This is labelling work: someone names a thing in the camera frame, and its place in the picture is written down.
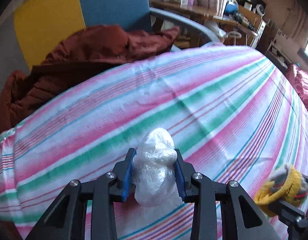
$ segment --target hanging plastic bag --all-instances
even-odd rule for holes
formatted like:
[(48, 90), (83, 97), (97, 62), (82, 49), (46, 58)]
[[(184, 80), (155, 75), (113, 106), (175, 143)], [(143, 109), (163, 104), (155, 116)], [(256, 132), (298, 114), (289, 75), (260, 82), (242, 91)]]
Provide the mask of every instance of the hanging plastic bag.
[(132, 162), (134, 196), (140, 205), (160, 205), (175, 191), (173, 164), (176, 159), (174, 142), (168, 131), (157, 128), (144, 136)]

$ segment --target brown comforter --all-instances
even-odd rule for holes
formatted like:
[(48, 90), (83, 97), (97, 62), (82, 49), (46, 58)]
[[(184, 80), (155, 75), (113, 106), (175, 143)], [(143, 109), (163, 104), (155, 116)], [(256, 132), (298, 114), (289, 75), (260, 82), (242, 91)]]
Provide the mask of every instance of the brown comforter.
[(148, 34), (99, 25), (61, 41), (29, 76), (14, 71), (0, 95), (0, 133), (65, 90), (124, 63), (170, 51), (179, 27)]

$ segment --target striped bed sheet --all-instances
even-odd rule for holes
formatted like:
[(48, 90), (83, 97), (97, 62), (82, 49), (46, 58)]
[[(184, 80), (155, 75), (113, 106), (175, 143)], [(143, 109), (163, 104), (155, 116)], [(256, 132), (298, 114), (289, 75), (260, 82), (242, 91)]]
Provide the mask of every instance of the striped bed sheet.
[[(308, 112), (281, 72), (245, 46), (211, 46), (125, 64), (73, 87), (0, 135), (0, 220), (25, 238), (72, 179), (94, 180), (163, 127), (183, 158), (253, 196), (270, 171), (308, 174)], [(301, 206), (306, 211), (308, 198)], [(222, 238), (216, 203), (218, 237)], [(193, 204), (115, 203), (118, 238), (189, 239)], [(286, 226), (270, 220), (282, 239)], [(90, 239), (91, 202), (86, 216)]]

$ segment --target gray panel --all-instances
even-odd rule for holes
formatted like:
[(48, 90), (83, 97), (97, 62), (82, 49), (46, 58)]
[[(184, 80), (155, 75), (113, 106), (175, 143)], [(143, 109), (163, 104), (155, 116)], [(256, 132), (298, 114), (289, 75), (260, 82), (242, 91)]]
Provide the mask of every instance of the gray panel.
[(0, 26), (0, 94), (7, 77), (14, 70), (22, 70), (25, 74), (30, 73), (16, 38), (12, 14)]

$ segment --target wooden desk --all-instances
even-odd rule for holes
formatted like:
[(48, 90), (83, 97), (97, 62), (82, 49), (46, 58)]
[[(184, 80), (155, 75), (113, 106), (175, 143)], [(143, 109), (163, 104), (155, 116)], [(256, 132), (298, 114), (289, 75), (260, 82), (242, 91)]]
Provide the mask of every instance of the wooden desk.
[[(170, 2), (152, 2), (152, 6), (158, 9), (162, 9), (162, 10), (169, 9), (169, 10), (177, 11), (182, 14), (190, 15), (191, 20), (199, 24), (202, 24), (202, 25), (204, 24), (205, 20), (210, 20), (210, 21), (215, 21), (215, 22), (222, 23), (222, 24), (236, 26), (242, 32), (244, 32), (247, 36), (252, 36), (254, 38), (258, 37), (257, 33), (249, 30), (245, 26), (241, 25), (239, 22), (216, 16), (216, 11), (213, 11), (211, 9), (206, 9), (202, 6), (193, 6), (192, 8), (190, 7), (185, 8), (185, 7), (181, 7), (180, 4), (170, 3)], [(154, 31), (160, 30), (162, 27), (162, 24), (163, 24), (163, 20), (157, 19), (157, 21), (155, 22), (153, 26), (153, 30)], [(198, 43), (199, 43), (199, 38), (192, 36), (190, 47), (191, 48), (198, 47)]]

